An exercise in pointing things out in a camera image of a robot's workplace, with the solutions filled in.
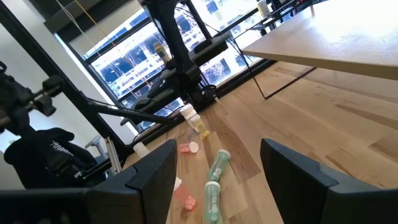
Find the black clamp mount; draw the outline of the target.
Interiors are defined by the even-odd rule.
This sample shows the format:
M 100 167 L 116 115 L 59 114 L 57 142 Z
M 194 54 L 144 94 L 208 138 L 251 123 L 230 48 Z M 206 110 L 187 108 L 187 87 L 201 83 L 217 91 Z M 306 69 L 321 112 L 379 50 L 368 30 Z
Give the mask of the black clamp mount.
M 49 117 L 56 112 L 52 98 L 61 94 L 63 79 L 51 76 L 42 82 L 42 89 L 33 92 L 6 73 L 7 66 L 0 61 L 0 133 L 9 130 L 18 134 L 30 125 L 29 112 L 37 110 Z

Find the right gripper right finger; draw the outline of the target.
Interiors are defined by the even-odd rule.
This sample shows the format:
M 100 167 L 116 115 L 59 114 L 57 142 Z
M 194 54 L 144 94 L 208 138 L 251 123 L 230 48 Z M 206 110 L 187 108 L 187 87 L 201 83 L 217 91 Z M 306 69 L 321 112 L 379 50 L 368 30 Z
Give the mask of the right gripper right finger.
M 379 189 L 272 139 L 265 177 L 285 224 L 398 224 L 398 189 Z

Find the pink pill bottle white cap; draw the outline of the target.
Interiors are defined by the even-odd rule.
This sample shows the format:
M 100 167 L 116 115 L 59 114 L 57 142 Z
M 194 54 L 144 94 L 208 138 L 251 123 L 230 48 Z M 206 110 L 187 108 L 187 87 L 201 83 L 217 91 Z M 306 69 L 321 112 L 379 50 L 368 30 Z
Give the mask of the pink pill bottle white cap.
M 174 197 L 187 211 L 192 211 L 197 207 L 197 201 L 179 177 L 175 178 Z
M 181 144 L 178 146 L 178 151 L 181 153 L 195 154 L 199 150 L 199 145 L 196 142 Z

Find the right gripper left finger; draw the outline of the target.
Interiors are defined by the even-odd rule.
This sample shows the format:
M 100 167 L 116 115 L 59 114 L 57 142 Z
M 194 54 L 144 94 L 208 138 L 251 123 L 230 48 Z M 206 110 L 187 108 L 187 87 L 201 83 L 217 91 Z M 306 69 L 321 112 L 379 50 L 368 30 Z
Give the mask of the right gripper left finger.
M 0 224 L 165 224 L 176 173 L 169 139 L 91 188 L 0 191 Z

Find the black fabric white lettering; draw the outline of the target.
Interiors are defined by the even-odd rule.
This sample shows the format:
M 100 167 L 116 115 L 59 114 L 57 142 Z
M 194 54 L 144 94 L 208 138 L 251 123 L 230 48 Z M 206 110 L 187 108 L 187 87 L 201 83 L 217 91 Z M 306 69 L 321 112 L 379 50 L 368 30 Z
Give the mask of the black fabric white lettering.
M 75 135 L 61 128 L 37 131 L 14 141 L 4 160 L 16 170 L 27 189 L 92 187 L 106 180 L 102 173 L 83 180 L 97 161 L 89 151 L 72 143 Z

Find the pale bottle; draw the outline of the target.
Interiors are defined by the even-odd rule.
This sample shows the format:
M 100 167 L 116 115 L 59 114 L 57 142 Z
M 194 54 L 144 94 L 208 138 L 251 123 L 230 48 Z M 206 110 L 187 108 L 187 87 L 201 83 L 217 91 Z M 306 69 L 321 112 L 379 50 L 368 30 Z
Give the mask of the pale bottle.
M 269 16 L 271 14 L 266 0 L 257 0 L 257 8 L 263 18 Z

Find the large window black frame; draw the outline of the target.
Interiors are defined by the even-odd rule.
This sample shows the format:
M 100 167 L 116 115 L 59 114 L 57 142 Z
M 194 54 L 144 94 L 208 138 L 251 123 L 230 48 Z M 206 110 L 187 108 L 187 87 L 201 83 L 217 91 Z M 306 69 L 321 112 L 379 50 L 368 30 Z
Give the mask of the large window black frame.
M 266 0 L 270 12 L 275 6 L 287 4 L 290 0 Z M 257 8 L 257 0 L 177 0 L 175 20 L 188 51 L 196 50 L 206 40 L 205 31 L 211 37 L 230 33 L 228 49 L 203 64 L 200 69 L 201 86 L 221 86 L 235 76 L 248 71 L 258 58 L 242 56 L 238 49 L 245 47 L 262 34 L 281 23 L 271 24 L 266 29 L 260 26 L 272 20 L 263 18 Z M 84 34 L 91 45 L 83 60 L 97 77 L 109 86 L 113 95 L 125 107 L 132 107 L 138 97 L 155 89 L 155 84 L 165 83 L 160 74 L 166 63 L 156 54 L 154 44 L 162 44 L 173 62 L 172 54 L 156 25 L 143 8 L 126 19 L 112 34 L 102 33 L 98 43 Z

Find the green pill bottle white cap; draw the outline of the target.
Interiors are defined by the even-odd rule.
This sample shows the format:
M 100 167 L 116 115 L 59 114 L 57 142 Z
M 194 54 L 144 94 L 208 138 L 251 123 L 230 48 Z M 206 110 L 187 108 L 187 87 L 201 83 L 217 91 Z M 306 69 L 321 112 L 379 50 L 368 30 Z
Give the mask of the green pill bottle white cap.
M 215 181 L 205 184 L 205 220 L 217 224 L 220 219 L 220 185 Z
M 210 181 L 219 181 L 224 168 L 226 167 L 227 163 L 229 162 L 231 154 L 224 149 L 220 149 L 217 152 L 217 155 L 209 169 L 208 179 Z

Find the black aluminium table frame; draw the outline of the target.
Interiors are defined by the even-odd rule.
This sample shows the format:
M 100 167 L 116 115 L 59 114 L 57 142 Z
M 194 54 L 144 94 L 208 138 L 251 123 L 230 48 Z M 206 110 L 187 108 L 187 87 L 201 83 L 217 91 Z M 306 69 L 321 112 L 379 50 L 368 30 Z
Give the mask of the black aluminium table frame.
M 87 98 L 68 79 L 62 69 L 2 0 L 0 0 L 0 24 L 6 28 L 36 64 L 49 76 L 48 79 L 43 81 L 42 89 L 34 93 L 29 88 L 15 81 L 12 76 L 6 74 L 7 67 L 3 62 L 0 62 L 0 132 L 7 129 L 22 138 L 36 140 L 37 132 L 30 126 L 29 112 L 38 110 L 46 116 L 53 115 L 55 107 L 53 107 L 51 99 L 60 93 L 64 93 L 72 101 L 80 113 L 102 136 L 116 141 L 114 150 L 120 153 L 119 160 L 129 156 L 132 153 L 132 147 L 121 142 L 101 117 L 102 114 L 150 121 L 160 124 L 165 129 L 171 129 L 182 122 L 181 116 L 164 117 L 145 114 L 140 111 L 116 109 L 113 105 L 106 105 L 102 102 L 97 103 Z

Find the small clear bottle white cap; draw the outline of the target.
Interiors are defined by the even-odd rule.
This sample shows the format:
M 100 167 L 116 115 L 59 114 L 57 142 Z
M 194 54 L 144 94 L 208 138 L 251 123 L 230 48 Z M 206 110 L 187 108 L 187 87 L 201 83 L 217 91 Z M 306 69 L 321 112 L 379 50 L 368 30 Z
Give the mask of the small clear bottle white cap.
M 184 116 L 185 120 L 188 122 L 190 127 L 194 130 L 196 134 L 199 133 L 199 130 L 197 130 L 196 127 L 194 127 L 193 123 L 190 121 L 195 115 L 197 115 L 197 112 L 195 110 L 192 110 L 188 115 Z

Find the yellow pill bottle white cap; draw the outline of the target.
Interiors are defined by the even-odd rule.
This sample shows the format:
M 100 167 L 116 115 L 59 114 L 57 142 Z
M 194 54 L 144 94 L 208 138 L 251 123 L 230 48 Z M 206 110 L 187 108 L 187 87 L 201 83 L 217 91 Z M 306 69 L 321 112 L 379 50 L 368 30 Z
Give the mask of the yellow pill bottle white cap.
M 210 135 L 208 128 L 206 127 L 199 114 L 193 116 L 190 121 L 201 139 L 205 139 Z

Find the cream bottle dark label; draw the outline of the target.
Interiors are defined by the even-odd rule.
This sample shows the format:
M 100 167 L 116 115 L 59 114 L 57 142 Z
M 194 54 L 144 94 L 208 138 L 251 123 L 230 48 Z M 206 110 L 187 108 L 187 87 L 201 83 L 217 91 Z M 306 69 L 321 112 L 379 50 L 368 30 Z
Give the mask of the cream bottle dark label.
M 167 63 L 171 60 L 165 47 L 162 44 L 160 44 L 159 42 L 156 42 L 154 44 L 154 50 L 164 63 Z

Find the wooden shelf black metal legs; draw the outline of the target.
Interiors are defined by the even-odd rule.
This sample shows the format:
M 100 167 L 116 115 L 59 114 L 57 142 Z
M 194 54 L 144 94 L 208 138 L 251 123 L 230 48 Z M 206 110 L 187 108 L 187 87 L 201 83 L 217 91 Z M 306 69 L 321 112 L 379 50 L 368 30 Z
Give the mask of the wooden shelf black metal legs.
M 243 53 L 398 82 L 398 0 L 312 5 Z

